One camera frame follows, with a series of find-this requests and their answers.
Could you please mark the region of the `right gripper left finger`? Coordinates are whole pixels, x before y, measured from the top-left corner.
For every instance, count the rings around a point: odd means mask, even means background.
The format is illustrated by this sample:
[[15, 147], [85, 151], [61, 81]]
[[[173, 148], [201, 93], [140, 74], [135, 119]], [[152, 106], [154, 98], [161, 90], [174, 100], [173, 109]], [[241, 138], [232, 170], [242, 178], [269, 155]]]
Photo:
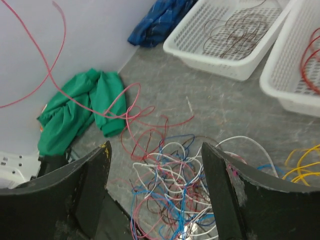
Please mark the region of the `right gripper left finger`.
[[0, 191], [2, 240], [92, 240], [111, 165], [109, 141], [81, 159]]

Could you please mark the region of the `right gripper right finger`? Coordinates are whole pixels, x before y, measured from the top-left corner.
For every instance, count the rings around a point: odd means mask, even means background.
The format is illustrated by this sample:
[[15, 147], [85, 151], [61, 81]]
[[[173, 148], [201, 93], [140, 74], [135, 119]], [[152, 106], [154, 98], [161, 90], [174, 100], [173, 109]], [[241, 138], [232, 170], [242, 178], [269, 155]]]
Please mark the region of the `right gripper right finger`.
[[220, 240], [318, 240], [320, 189], [282, 180], [204, 142], [204, 174]]

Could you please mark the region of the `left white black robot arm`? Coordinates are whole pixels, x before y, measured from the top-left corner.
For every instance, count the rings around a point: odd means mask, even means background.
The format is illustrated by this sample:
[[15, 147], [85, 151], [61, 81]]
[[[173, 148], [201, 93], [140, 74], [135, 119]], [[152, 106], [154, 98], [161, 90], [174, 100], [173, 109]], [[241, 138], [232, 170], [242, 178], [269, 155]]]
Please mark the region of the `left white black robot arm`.
[[31, 155], [0, 153], [0, 188], [14, 189], [17, 186], [51, 173], [70, 161], [71, 153], [41, 156], [38, 152]]

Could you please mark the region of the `green cloth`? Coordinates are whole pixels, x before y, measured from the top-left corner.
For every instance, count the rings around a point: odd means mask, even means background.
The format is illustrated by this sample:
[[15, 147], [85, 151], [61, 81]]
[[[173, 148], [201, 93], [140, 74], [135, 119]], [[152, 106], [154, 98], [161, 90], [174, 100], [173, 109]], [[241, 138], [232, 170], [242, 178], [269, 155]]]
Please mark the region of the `green cloth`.
[[42, 126], [38, 142], [41, 156], [63, 155], [74, 138], [95, 123], [105, 137], [125, 128], [123, 82], [117, 72], [90, 69], [69, 80], [37, 118]]

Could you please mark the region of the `middle white plastic basket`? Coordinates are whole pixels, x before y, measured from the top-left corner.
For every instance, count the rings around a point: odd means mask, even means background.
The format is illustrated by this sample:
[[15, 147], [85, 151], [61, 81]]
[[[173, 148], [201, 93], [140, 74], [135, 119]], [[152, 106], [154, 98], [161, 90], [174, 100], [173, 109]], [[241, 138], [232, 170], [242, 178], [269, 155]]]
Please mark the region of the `middle white plastic basket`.
[[262, 91], [290, 112], [320, 115], [320, 2], [290, 10], [259, 80]]

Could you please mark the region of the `white plastic basket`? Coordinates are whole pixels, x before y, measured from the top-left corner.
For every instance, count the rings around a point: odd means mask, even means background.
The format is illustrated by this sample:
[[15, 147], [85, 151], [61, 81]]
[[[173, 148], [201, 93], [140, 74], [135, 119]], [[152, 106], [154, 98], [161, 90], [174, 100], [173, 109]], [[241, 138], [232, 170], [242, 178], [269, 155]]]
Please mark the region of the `white plastic basket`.
[[276, 41], [294, 0], [199, 0], [163, 44], [187, 66], [247, 80]]
[[259, 80], [262, 91], [290, 112], [320, 115], [320, 2], [290, 10]]

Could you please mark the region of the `left white plastic basket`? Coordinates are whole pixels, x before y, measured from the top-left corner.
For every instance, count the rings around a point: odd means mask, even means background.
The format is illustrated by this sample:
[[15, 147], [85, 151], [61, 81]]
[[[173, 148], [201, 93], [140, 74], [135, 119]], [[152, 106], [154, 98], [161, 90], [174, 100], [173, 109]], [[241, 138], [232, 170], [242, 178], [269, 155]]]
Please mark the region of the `left white plastic basket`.
[[247, 80], [276, 41], [294, 0], [199, 0], [163, 44], [187, 66]]

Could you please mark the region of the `blue plaid cloth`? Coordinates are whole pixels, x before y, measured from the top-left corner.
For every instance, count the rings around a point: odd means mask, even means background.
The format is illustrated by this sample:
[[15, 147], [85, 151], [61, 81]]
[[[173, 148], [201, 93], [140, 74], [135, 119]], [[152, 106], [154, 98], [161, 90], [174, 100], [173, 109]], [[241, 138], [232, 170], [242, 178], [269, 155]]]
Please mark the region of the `blue plaid cloth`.
[[157, 0], [134, 28], [127, 41], [133, 46], [153, 48], [164, 42], [196, 0]]

